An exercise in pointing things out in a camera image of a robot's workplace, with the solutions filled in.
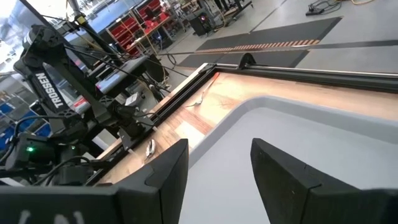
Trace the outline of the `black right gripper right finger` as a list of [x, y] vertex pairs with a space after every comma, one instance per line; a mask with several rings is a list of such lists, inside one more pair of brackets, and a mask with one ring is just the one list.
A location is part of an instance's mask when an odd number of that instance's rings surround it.
[[252, 140], [250, 156], [257, 189], [271, 223], [301, 223], [312, 190], [357, 190], [260, 138]]

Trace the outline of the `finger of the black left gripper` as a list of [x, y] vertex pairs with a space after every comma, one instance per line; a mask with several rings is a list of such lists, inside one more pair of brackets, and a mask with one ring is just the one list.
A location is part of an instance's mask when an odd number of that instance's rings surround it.
[[140, 142], [144, 135], [154, 127], [154, 123], [147, 120], [136, 120], [121, 124], [119, 129], [119, 136], [122, 141], [124, 150], [129, 150], [134, 147], [137, 142]]

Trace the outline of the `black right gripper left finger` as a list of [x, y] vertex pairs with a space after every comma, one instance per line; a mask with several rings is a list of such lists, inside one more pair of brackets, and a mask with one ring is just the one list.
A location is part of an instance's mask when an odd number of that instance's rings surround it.
[[180, 139], [116, 183], [122, 224], [178, 224], [188, 177], [188, 139]]

